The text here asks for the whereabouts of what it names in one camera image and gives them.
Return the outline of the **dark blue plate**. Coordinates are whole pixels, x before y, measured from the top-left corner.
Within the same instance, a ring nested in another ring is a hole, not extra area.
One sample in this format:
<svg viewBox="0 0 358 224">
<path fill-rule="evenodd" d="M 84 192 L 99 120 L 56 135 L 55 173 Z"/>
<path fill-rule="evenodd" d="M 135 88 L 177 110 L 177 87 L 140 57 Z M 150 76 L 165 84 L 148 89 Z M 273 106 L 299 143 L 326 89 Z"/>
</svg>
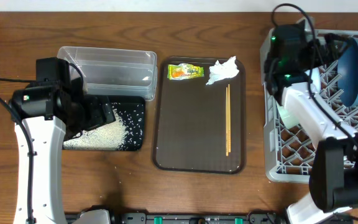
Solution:
<svg viewBox="0 0 358 224">
<path fill-rule="evenodd" d="M 343 105 L 352 107 L 358 105 L 358 39 L 351 38 L 347 46 L 338 60 L 337 72 L 341 77 L 337 85 L 343 91 Z"/>
</svg>

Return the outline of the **mint green cup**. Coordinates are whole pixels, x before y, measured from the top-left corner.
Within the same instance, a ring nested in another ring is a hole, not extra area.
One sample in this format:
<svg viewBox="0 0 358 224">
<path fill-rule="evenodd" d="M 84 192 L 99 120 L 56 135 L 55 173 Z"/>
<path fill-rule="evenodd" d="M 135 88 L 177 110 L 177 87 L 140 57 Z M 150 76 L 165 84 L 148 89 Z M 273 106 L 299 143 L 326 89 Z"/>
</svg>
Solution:
<svg viewBox="0 0 358 224">
<path fill-rule="evenodd" d="M 286 110 L 283 106 L 280 106 L 278 103 L 276 103 L 276 105 L 280 118 L 287 129 L 291 129 L 299 125 L 300 122 L 295 115 L 293 115 L 291 112 Z"/>
</svg>

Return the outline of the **yellow green snack wrapper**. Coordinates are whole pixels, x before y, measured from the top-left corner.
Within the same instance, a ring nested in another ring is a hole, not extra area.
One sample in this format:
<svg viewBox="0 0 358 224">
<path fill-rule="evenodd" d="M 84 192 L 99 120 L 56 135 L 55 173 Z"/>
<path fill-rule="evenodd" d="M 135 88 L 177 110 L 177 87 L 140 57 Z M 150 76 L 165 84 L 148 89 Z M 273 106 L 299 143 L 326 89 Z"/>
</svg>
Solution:
<svg viewBox="0 0 358 224">
<path fill-rule="evenodd" d="M 204 77 L 204 68 L 189 63 L 179 65 L 168 65 L 169 80 L 187 80 Z"/>
</svg>

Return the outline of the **wooden chopstick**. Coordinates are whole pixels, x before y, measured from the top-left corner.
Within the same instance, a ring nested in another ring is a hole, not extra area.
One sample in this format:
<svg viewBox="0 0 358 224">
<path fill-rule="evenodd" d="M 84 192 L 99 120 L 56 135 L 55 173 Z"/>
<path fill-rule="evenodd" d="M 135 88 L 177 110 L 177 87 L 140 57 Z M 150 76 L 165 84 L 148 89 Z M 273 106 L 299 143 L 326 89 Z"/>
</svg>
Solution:
<svg viewBox="0 0 358 224">
<path fill-rule="evenodd" d="M 225 109 L 226 109 L 226 113 L 225 113 L 225 122 L 226 122 L 226 157 L 228 157 L 229 155 L 229 128 L 228 128 L 228 87 L 226 87 L 226 98 L 225 98 Z"/>
<path fill-rule="evenodd" d="M 227 147 L 228 153 L 231 153 L 231 87 L 230 84 L 227 86 Z"/>
</svg>

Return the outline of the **white napkin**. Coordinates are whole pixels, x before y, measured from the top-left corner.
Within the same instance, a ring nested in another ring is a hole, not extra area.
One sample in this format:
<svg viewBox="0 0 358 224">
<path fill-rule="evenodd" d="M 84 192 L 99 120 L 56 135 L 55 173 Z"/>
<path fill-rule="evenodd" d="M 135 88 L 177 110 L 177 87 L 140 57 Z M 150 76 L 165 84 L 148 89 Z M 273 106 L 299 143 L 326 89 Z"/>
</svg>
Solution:
<svg viewBox="0 0 358 224">
<path fill-rule="evenodd" d="M 213 66 L 209 67 L 209 80 L 206 85 L 212 85 L 215 82 L 227 78 L 234 78 L 239 73 L 236 65 L 236 56 L 230 57 L 226 62 L 220 63 L 218 60 Z"/>
</svg>

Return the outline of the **light blue bowl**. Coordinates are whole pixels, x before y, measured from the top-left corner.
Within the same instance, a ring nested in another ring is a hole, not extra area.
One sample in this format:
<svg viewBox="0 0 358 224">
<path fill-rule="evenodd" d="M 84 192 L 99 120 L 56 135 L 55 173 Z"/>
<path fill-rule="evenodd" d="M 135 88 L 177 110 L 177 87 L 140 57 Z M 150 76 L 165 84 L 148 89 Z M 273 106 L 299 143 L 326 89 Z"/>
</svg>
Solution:
<svg viewBox="0 0 358 224">
<path fill-rule="evenodd" d="M 313 85 L 316 87 L 315 92 L 320 93 L 321 81 L 320 81 L 320 72 L 319 72 L 318 67 L 312 69 L 311 80 L 312 80 Z"/>
</svg>

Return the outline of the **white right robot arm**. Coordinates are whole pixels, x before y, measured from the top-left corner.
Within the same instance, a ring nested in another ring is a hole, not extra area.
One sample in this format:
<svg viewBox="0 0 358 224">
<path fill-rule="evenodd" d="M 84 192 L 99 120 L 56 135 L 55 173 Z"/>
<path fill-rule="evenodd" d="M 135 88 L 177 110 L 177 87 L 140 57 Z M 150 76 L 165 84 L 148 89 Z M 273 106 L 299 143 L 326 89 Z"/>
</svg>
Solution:
<svg viewBox="0 0 358 224">
<path fill-rule="evenodd" d="M 309 193 L 287 208 L 289 223 L 320 223 L 358 207 L 358 130 L 322 99 L 310 75 L 337 63 L 341 101 L 358 105 L 358 39 L 328 33 L 320 41 L 303 30 L 278 27 L 270 35 L 265 87 L 293 114 L 316 149 Z"/>
</svg>

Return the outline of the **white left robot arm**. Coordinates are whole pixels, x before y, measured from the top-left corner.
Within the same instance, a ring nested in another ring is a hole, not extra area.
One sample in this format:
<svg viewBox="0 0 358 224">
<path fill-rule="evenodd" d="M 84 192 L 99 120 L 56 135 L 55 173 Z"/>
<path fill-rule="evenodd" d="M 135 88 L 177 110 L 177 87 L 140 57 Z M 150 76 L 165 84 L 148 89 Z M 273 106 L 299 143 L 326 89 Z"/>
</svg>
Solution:
<svg viewBox="0 0 358 224">
<path fill-rule="evenodd" d="M 19 173 L 14 223 L 67 223 L 62 199 L 62 148 L 66 138 L 88 127 L 86 87 L 43 81 L 16 90 L 10 107 L 18 116 L 15 133 Z"/>
</svg>

